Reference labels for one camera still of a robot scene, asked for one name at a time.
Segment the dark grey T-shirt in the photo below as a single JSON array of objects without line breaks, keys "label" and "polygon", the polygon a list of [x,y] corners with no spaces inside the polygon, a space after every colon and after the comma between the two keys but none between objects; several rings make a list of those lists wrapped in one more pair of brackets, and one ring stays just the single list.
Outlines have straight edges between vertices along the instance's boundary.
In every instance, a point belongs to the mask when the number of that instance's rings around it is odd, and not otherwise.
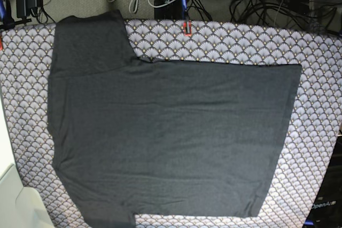
[{"label": "dark grey T-shirt", "polygon": [[53,168],[92,227],[136,214],[255,217],[284,145],[300,65],[141,60],[121,13],[55,28]]}]

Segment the fan-patterned table cloth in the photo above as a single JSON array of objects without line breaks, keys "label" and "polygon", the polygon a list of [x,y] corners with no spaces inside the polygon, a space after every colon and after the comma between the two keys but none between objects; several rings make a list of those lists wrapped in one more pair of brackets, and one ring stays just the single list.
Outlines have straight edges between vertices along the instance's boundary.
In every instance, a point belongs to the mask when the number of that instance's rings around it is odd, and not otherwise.
[{"label": "fan-patterned table cloth", "polygon": [[[127,20],[146,60],[241,65],[300,64],[302,74],[284,147],[257,217],[136,216],[138,227],[302,227],[323,182],[341,125],[341,40],[271,27],[196,21],[191,36],[170,20]],[[20,178],[38,190],[55,227],[86,227],[53,167],[47,83],[54,25],[2,33],[1,92]]]}]

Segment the black OpenArm box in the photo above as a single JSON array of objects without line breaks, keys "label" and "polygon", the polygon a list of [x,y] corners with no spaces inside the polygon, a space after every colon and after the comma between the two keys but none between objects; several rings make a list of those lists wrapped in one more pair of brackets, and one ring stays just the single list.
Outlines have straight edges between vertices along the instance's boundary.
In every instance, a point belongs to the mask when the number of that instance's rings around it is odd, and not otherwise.
[{"label": "black OpenArm box", "polygon": [[303,227],[341,227],[341,134]]}]

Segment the white plastic bin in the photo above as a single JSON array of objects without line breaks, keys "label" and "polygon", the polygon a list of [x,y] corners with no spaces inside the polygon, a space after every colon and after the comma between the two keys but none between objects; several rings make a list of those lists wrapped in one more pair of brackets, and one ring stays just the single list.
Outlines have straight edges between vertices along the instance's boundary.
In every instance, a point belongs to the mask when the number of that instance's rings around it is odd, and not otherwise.
[{"label": "white plastic bin", "polygon": [[1,104],[1,227],[54,227],[38,191],[19,176]]}]

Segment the red and black clamp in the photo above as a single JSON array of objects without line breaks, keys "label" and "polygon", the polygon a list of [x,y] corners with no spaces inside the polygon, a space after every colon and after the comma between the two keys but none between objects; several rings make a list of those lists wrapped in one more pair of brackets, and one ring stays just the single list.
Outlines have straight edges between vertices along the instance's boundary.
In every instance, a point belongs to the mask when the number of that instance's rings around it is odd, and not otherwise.
[{"label": "red and black clamp", "polygon": [[192,26],[191,26],[191,20],[189,17],[189,14],[187,11],[184,12],[184,34],[185,36],[191,36],[192,35]]}]

